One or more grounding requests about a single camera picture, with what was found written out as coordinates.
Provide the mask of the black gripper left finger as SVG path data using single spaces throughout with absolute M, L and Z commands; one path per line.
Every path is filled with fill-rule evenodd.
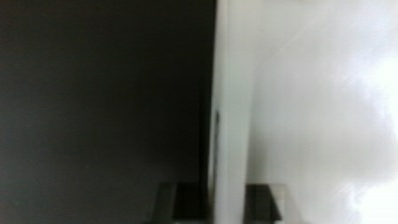
M 147 224 L 204 224 L 206 195 L 197 183 L 161 183 Z

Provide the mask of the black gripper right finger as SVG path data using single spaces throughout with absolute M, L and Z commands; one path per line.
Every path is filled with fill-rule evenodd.
M 245 224 L 284 224 L 286 190 L 280 184 L 248 184 Z

